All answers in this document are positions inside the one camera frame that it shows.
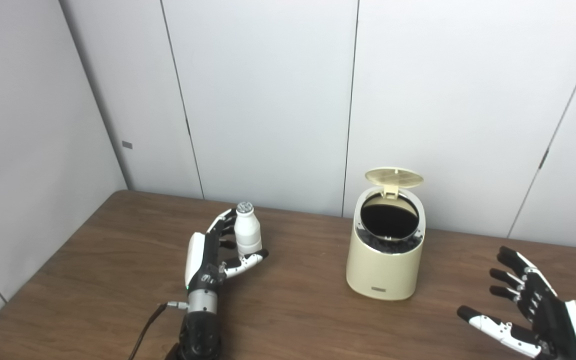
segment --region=table surface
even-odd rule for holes
[[[158,303],[184,301],[188,240],[233,207],[119,191],[0,311],[0,360],[122,360]],[[256,208],[270,256],[224,283],[224,360],[509,360],[457,317],[460,305],[528,326],[491,296],[499,246],[520,251],[565,299],[576,299],[576,248],[428,230],[415,294],[361,296],[346,284],[351,220]],[[138,360],[162,360],[182,310],[150,327]]]

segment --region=black cable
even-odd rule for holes
[[[157,317],[160,316],[160,314],[162,314],[164,310],[166,310],[166,307],[167,307],[166,303],[160,303],[155,312],[152,313],[152,315],[146,322],[146,325],[143,327],[143,330],[141,331],[139,338],[137,338],[137,343],[134,345],[134,348],[132,349],[132,353],[130,354],[130,356],[128,356],[128,360],[133,360],[135,358],[135,354],[137,354],[137,350],[139,349],[139,346],[142,344],[142,340],[144,340],[144,335],[146,335],[146,331],[148,331],[148,328],[150,328],[151,324],[155,322],[155,319],[157,319]]]

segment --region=small plastic bottle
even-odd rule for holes
[[[255,209],[248,201],[237,205],[235,238],[240,256],[261,250],[261,225],[255,216]]]

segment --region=beige trash can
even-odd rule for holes
[[[354,208],[346,280],[367,297],[403,300],[415,292],[426,215],[406,190],[424,179],[414,171],[382,167],[366,173],[377,185],[364,191]]]

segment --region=connector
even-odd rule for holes
[[[166,305],[169,308],[177,308],[181,310],[187,310],[190,306],[186,301],[168,301]]]

